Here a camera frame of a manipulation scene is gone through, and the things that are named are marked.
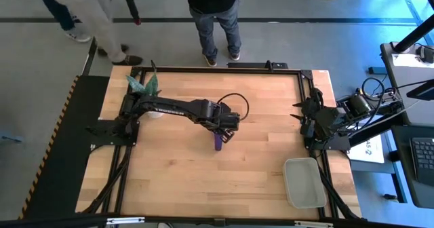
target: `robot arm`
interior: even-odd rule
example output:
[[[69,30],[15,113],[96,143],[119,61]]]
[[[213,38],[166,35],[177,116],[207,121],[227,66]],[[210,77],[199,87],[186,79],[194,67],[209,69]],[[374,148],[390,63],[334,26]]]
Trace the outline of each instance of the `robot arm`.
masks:
[[[215,103],[206,99],[185,102],[130,93],[123,98],[112,134],[130,134],[131,122],[151,111],[187,117],[194,124],[200,124],[207,130],[220,135],[224,143],[229,142],[234,131],[238,130],[240,121],[239,114],[231,112],[231,108],[223,102]]]

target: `clear plastic container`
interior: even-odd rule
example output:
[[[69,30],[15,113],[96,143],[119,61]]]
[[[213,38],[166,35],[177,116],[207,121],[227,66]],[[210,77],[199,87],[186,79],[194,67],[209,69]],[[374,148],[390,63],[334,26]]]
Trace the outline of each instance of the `clear plastic container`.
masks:
[[[283,165],[286,197],[296,208],[320,208],[326,194],[316,160],[311,157],[288,159]]]

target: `white paper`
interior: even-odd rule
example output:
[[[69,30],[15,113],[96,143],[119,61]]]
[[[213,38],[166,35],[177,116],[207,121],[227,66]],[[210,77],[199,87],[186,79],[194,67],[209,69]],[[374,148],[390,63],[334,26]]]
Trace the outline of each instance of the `white paper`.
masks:
[[[392,54],[392,59],[395,66],[434,69],[434,64],[423,62],[420,56],[415,54]]]
[[[384,163],[381,135],[375,136],[357,146],[351,147],[348,157],[351,160]]]

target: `concrete floor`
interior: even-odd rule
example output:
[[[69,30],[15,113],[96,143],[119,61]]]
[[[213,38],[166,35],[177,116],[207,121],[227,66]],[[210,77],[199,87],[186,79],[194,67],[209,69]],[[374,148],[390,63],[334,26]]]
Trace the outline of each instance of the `concrete floor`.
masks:
[[[136,0],[143,18],[189,17],[186,0]],[[113,0],[116,18],[129,17],[124,0]],[[404,0],[241,0],[244,18],[412,18]],[[41,0],[0,0],[0,18],[50,17]],[[116,24],[131,54],[149,65],[205,66],[194,24]],[[351,93],[371,66],[383,66],[379,46],[399,41],[415,26],[392,24],[241,23],[242,62],[286,62],[295,69],[330,71],[335,96]],[[0,130],[21,135],[21,144],[0,142],[0,220],[16,219],[75,75],[81,73],[89,44],[67,39],[57,24],[0,23]],[[224,66],[226,43],[220,27],[215,40]],[[111,64],[96,57],[91,75],[109,75]],[[391,180],[354,173],[362,214],[370,221],[430,226],[433,210],[391,204]],[[399,218],[393,210],[400,210]]]

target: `purple object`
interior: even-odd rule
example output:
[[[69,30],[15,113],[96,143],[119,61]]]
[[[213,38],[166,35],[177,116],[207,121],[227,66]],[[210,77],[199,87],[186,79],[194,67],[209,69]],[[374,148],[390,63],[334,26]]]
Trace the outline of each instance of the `purple object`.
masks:
[[[223,141],[220,139],[220,135],[214,134],[214,149],[221,151],[223,147]]]

